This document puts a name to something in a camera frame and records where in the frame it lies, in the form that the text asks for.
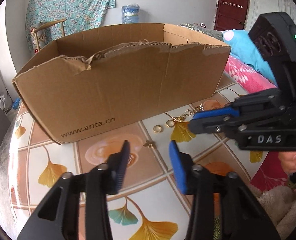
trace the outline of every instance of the human hand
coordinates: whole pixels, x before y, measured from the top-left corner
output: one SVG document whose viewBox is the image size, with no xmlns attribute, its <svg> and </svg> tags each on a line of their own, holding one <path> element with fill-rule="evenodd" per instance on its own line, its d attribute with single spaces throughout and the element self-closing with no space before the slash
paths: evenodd
<svg viewBox="0 0 296 240">
<path fill-rule="evenodd" d="M 296 172 L 296 152 L 279 152 L 279 160 L 285 173 Z"/>
</svg>

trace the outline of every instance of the pink circle on blue pillow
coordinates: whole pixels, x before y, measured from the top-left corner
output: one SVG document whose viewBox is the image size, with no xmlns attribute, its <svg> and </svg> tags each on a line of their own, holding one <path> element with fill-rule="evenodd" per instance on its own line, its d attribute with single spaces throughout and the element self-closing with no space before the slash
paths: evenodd
<svg viewBox="0 0 296 240">
<path fill-rule="evenodd" d="M 232 40 L 233 36 L 234 36 L 234 32 L 233 31 L 227 31 L 223 34 L 223 37 L 226 41 L 230 41 Z"/>
</svg>

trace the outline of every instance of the cardboard box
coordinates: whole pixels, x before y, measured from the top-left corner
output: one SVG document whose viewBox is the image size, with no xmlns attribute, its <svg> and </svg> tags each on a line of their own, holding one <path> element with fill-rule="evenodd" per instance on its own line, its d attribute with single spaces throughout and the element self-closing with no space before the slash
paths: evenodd
<svg viewBox="0 0 296 240">
<path fill-rule="evenodd" d="M 13 84 L 45 133 L 71 143 L 210 97 L 229 54 L 180 26 L 112 25 L 52 41 Z"/>
</svg>

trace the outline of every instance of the plastic-wrapped bucket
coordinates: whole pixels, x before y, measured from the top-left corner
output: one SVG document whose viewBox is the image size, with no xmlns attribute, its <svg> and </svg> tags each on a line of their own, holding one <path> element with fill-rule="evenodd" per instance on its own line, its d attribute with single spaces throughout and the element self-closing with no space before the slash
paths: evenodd
<svg viewBox="0 0 296 240">
<path fill-rule="evenodd" d="M 122 23 L 138 23 L 139 22 L 139 10 L 138 4 L 124 5 L 121 8 L 121 21 Z"/>
</svg>

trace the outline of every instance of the door frame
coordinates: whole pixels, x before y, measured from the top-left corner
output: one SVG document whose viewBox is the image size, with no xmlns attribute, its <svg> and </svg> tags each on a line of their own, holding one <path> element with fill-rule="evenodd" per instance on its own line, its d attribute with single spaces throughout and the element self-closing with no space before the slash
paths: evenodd
<svg viewBox="0 0 296 240">
<path fill-rule="evenodd" d="M 220 6 L 220 4 L 219 4 L 219 0 L 217 0 L 217 6 L 216 6 L 215 14 L 214 14 L 213 27 L 212 27 L 213 29 L 214 29 L 214 27 L 216 26 L 216 22 L 217 22 L 217 20 L 218 20 L 218 16 L 219 16 L 219 14 L 217 14 L 217 12 L 218 12 L 219 6 Z M 245 21 L 244 21 L 244 26 L 243 26 L 243 29 L 244 29 L 244 30 L 245 30 L 246 23 L 247 23 L 247 21 L 248 21 L 249 7 L 250 7 L 250 0 L 248 0 L 246 19 L 245 19 Z"/>
</svg>

